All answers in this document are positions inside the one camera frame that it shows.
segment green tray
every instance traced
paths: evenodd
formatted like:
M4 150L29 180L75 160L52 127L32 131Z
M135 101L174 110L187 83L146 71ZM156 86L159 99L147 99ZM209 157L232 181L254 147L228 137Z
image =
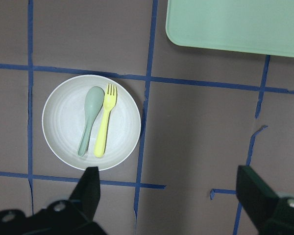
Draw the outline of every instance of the green tray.
M169 0L177 45L294 57L294 0Z

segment fork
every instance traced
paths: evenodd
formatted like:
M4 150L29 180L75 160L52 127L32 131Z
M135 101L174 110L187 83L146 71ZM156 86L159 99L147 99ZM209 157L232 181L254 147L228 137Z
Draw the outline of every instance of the fork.
M101 158L105 152L107 142L108 122L111 110L117 102L117 86L108 84L103 100L103 116L94 148L94 155Z

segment metal bolt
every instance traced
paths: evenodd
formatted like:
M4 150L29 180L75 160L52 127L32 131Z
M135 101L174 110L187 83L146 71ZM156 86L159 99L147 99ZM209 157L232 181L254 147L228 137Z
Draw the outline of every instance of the metal bolt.
M57 205L55 205L53 207L54 211L56 212L60 212L60 211L63 211L65 209L65 204L63 202L59 202Z
M2 218L2 222L6 223L9 222L11 220L13 220L15 218L15 214L13 212L9 212L8 214L6 214L3 218Z
M287 202L288 202L290 207L294 208L294 199L293 198L289 198Z

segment spoon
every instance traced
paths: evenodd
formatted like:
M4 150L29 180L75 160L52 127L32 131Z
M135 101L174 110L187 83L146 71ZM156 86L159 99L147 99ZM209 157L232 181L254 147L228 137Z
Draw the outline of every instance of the spoon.
M102 107L104 91L100 87L92 87L86 94L85 98L85 128L82 139L80 141L77 154L84 156L88 149L90 133L94 121Z

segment white plate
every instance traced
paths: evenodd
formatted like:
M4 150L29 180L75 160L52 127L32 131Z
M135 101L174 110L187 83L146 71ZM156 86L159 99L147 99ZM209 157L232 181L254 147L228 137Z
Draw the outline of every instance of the white plate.
M93 154L102 108L92 128L89 149L79 157L77 149L85 124L86 93L93 86L105 91L108 83L117 86L118 98L110 114L105 153L102 158ZM120 84L102 76L82 75L61 83L50 94L42 114L42 127L47 144L60 160L81 170L89 166L106 170L120 164L132 153L140 136L141 118L135 101Z

